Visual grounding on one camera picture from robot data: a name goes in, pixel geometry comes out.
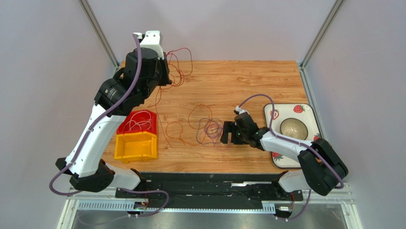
black mounting plate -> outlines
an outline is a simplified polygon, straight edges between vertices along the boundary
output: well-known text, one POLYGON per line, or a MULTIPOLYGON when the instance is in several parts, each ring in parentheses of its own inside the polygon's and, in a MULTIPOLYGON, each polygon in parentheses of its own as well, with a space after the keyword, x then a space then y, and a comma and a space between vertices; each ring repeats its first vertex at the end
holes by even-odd
MULTIPOLYGON (((272 182, 278 174, 211 174, 211 173, 141 173, 146 182, 136 190, 164 190, 170 199, 167 208, 208 209, 262 209, 262 200, 291 201, 289 194, 278 197, 272 182), (233 184, 250 182, 246 186, 233 184)), ((295 200, 303 200, 300 192, 293 192, 295 200)), ((137 195, 123 190, 116 191, 116 198, 148 198, 149 207, 158 208, 165 202, 164 194, 137 195)))

white plate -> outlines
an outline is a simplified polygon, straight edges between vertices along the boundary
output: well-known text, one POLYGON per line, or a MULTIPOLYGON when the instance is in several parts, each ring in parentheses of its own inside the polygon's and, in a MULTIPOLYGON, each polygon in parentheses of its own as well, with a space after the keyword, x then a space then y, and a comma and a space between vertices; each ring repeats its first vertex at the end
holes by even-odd
MULTIPOLYGON (((281 123, 287 118, 296 118, 302 121, 308 131, 306 140, 314 141, 315 137, 320 136, 320 131, 317 126, 316 118, 311 106, 307 104, 275 104, 274 120, 272 121, 272 129, 281 133, 281 123)), ((264 115, 266 126, 269 127, 271 120, 272 104, 267 104, 264 107, 264 115)), ((272 161, 279 168, 300 168, 300 164, 290 158, 287 158, 278 153, 271 153, 272 161)))

gray wall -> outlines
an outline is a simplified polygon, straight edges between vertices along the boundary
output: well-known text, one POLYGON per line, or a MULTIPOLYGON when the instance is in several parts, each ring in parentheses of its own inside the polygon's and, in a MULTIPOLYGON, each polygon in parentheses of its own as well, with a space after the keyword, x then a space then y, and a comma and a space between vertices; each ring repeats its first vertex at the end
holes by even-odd
POLYGON ((334 0, 89 2, 118 60, 135 47, 125 34, 161 30, 165 51, 188 47, 196 60, 301 61, 334 0))
POLYGON ((66 197, 48 189, 55 160, 113 67, 76 0, 2 1, 0 21, 0 228, 56 228, 66 197))
POLYGON ((364 228, 405 228, 406 1, 347 0, 307 68, 364 228))

metal frame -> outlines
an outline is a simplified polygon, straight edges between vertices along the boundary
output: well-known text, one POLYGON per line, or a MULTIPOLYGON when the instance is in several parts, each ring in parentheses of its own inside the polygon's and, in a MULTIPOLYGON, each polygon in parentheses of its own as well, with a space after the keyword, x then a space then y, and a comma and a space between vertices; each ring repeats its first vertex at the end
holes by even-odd
MULTIPOLYGON (((89 19, 94 31, 96 32, 103 48, 105 49, 110 61, 112 64, 118 68, 120 64, 118 63, 111 46, 107 42, 107 39, 102 32, 100 25, 98 24, 93 11, 87 0, 78 0, 81 4, 83 11, 85 12, 86 16, 89 19)), ((324 38, 328 28, 331 26, 334 18, 338 14, 339 10, 341 9, 345 0, 336 0, 333 7, 331 8, 326 20, 324 21, 320 31, 316 35, 315 40, 313 41, 311 47, 309 48, 305 58, 301 63, 298 63, 298 68, 300 71, 300 75, 303 81, 304 90, 306 92, 306 96, 308 99, 309 104, 314 108, 315 117, 320 127, 320 134, 325 137, 325 129, 320 119, 320 115, 318 113, 317 105, 314 100, 314 95, 312 93, 311 85, 308 82, 308 77, 306 74, 306 67, 309 64, 312 56, 314 55, 317 47, 320 45, 322 39, 324 38)), ((303 196, 305 199, 308 195, 308 190, 303 190, 303 196)), ((114 188, 107 188, 102 192, 99 193, 89 193, 83 192, 72 197, 68 197, 65 206, 63 208, 63 212, 60 217, 60 221, 58 223, 59 229, 70 229, 74 223, 76 211, 79 210, 122 210, 127 211, 131 210, 128 209, 129 206, 133 205, 133 202, 137 201, 137 199, 117 199, 115 198, 115 189, 114 188)), ((263 201, 263 209, 255 209, 255 210, 225 210, 225 209, 184 209, 184 208, 169 208, 164 209, 163 211, 168 212, 218 212, 218 213, 266 213, 270 214, 274 211, 275 204, 286 204, 286 201, 263 201)), ((310 204, 340 204, 345 216, 345 221, 347 227, 349 229, 359 229, 362 228, 360 223, 360 219, 356 210, 356 206, 351 194, 351 190, 349 185, 345 183, 345 187, 343 189, 333 189, 331 193, 324 197, 320 196, 316 193, 313 193, 310 197, 310 204)), ((146 211, 153 211, 154 208, 147 209, 146 211)))
POLYGON ((97 37, 100 40, 101 45, 103 46, 104 50, 106 51, 107 57, 109 57, 112 65, 116 69, 118 69, 120 67, 120 63, 117 61, 117 58, 114 55, 113 49, 107 42, 107 38, 104 35, 103 30, 100 27, 99 23, 97 22, 96 16, 94 15, 89 2, 87 0, 78 0, 78 2, 82 6, 82 9, 83 9, 84 13, 86 14, 87 18, 89 19, 89 22, 90 22, 91 26, 93 27, 94 32, 96 33, 97 37))
POLYGON ((328 29, 332 25, 335 17, 337 16, 337 14, 340 11, 341 7, 343 6, 344 2, 345 2, 345 0, 336 0, 334 2, 334 5, 332 6, 330 12, 328 13, 328 16, 326 17, 322 27, 320 28, 319 32, 317 33, 315 40, 313 41, 312 45, 310 46, 309 50, 307 51, 306 56, 304 57, 304 59, 301 63, 298 63, 299 73, 302 78, 303 86, 305 88, 304 91, 306 93, 306 97, 309 102, 309 105, 313 108, 316 121, 319 124, 320 135, 323 138, 327 138, 327 136, 325 133, 323 121, 320 118, 320 114, 318 112, 318 108, 317 108, 317 104, 315 102, 312 87, 308 81, 306 67, 308 66, 310 60, 312 59, 315 51, 317 50, 318 46, 320 45, 321 41, 323 40, 328 29))
POLYGON ((345 0, 336 0, 334 2, 334 5, 331 8, 330 12, 328 13, 327 18, 325 19, 322 27, 317 33, 315 40, 313 41, 312 45, 307 51, 306 56, 304 56, 304 59, 300 64, 300 67, 306 68, 306 66, 309 64, 311 58, 313 57, 315 51, 317 50, 317 47, 320 45, 322 39, 324 38, 324 35, 328 31, 328 28, 330 28, 332 22, 334 21, 334 18, 337 16, 344 2, 345 0))

tangled red wire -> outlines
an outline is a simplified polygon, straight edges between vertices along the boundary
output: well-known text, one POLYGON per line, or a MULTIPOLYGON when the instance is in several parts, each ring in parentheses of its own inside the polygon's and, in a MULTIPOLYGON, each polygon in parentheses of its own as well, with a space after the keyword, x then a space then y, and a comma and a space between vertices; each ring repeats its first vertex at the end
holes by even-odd
POLYGON ((219 139, 220 139, 220 137, 222 135, 222 132, 223 132, 223 124, 222 124, 221 120, 213 119, 213 112, 206 105, 200 104, 200 105, 195 106, 194 109, 188 115, 188 124, 189 124, 189 126, 192 129, 197 130, 197 133, 196 133, 197 144, 187 142, 182 138, 183 125, 180 122, 176 122, 176 121, 175 122, 169 122, 168 125, 165 128, 165 131, 164 131, 163 125, 162 125, 162 122, 161 122, 161 119, 160 119, 160 116, 159 116, 158 108, 157 108, 157 105, 159 104, 159 102, 161 101, 161 98, 162 98, 162 91, 163 90, 168 90, 168 89, 170 89, 172 87, 179 87, 179 86, 183 85, 184 82, 185 82, 186 76, 190 76, 192 74, 192 72, 193 72, 193 59, 192 59, 192 52, 190 51, 190 49, 188 49, 188 48, 180 48, 180 49, 177 49, 177 50, 169 51, 166 54, 166 58, 168 60, 168 65, 172 66, 176 70, 176 72, 178 73, 179 80, 177 81, 176 80, 177 77, 175 77, 173 74, 170 73, 169 76, 171 77, 171 80, 172 80, 171 86, 167 87, 167 88, 159 87, 158 93, 155 96, 155 104, 151 104, 151 105, 148 106, 148 107, 155 106, 158 121, 161 124, 160 126, 161 126, 162 133, 163 133, 163 136, 164 136, 166 142, 168 142, 169 146, 172 147, 172 148, 173 148, 173 146, 168 141, 168 138, 180 140, 184 145, 191 145, 191 146, 203 145, 203 146, 206 146, 208 144, 211 144, 212 147, 214 146, 215 148, 218 149, 217 144, 219 143, 219 139), (181 50, 187 50, 189 52, 189 55, 190 55, 191 71, 189 73, 187 73, 187 74, 184 74, 183 71, 180 69, 179 58, 175 54, 175 52, 178 52, 178 51, 181 51, 181 50), (176 59, 175 64, 171 63, 173 58, 176 59), (191 118, 192 113, 194 112, 194 110, 197 107, 206 107, 206 108, 208 108, 210 110, 210 115, 208 116, 208 118, 200 119, 199 127, 195 128, 195 127, 193 127, 191 125, 190 118, 191 118), (201 125, 202 121, 206 121, 206 120, 207 120, 207 122, 204 125, 201 125), (173 137, 173 136, 170 136, 168 134, 168 127, 170 125, 179 125, 181 127, 181 131, 180 131, 178 137, 173 137))

